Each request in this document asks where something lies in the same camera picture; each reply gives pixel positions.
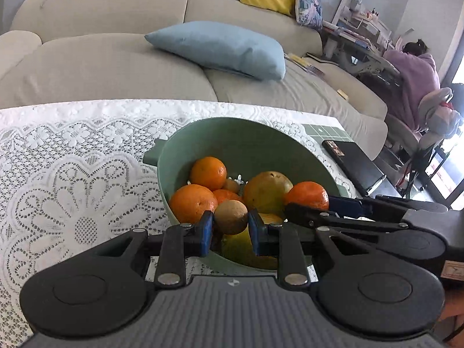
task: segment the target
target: mandarin orange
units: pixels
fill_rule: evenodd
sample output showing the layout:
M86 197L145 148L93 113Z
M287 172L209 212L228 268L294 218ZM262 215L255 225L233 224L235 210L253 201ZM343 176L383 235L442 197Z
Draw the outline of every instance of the mandarin orange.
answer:
M213 191L213 195L216 197L216 200L218 201L217 205L227 200L238 200L238 201L243 202L240 196L238 196L236 193L233 193L232 191L229 191L229 190L223 190L223 189L216 190L216 191Z
M190 182L216 191L224 185L227 170L217 158L205 157L197 160L190 170Z
M181 224L196 224L205 211L214 212L218 202L213 193L198 184L179 188L169 201L169 207Z
M284 205L297 203L317 209L329 209L329 196L320 184L301 182L284 195Z

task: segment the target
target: woman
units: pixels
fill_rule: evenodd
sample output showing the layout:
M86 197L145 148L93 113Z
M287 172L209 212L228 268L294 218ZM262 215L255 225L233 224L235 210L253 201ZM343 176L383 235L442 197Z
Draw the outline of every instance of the woman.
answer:
M419 103L427 94L440 89L437 65L428 47L419 39L417 43L407 43L403 51L388 50L383 55L398 69L403 78L402 95L379 97L387 104L388 113L400 119L411 130L419 128Z

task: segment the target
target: black notebook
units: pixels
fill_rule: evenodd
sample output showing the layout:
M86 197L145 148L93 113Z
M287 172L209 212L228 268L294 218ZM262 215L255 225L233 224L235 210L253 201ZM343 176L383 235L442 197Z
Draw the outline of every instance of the black notebook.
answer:
M324 140L322 147L329 152L362 196L369 196L386 178L355 142Z

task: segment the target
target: table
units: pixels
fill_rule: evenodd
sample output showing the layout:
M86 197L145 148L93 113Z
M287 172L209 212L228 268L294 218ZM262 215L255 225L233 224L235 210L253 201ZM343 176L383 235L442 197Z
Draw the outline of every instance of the table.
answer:
M169 226L156 168L141 163L154 139L198 120L231 116L297 139L354 197L353 184L323 153L324 139L351 140L335 118L232 103L115 100L0 110L0 345L31 334L19 291L35 272L135 227ZM210 273L197 258L187 275ZM148 272L152 278L155 259Z
M328 35L324 46L325 58L332 60L335 56L338 65L344 71L354 76L363 74L380 75L398 85L402 83L400 72L379 54L341 37L338 31L325 28L324 33Z

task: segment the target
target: beige sofa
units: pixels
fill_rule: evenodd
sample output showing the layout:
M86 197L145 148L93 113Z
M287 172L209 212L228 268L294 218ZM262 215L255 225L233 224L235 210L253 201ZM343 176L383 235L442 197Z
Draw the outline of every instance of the beige sofa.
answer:
M321 55L316 31L236 0L26 0L0 37L0 108L89 99L201 99L335 116L373 159L386 105L337 66L326 82L287 62L283 81L257 81L155 50L143 34L219 21L273 37L287 53ZM349 103L336 90L349 95Z

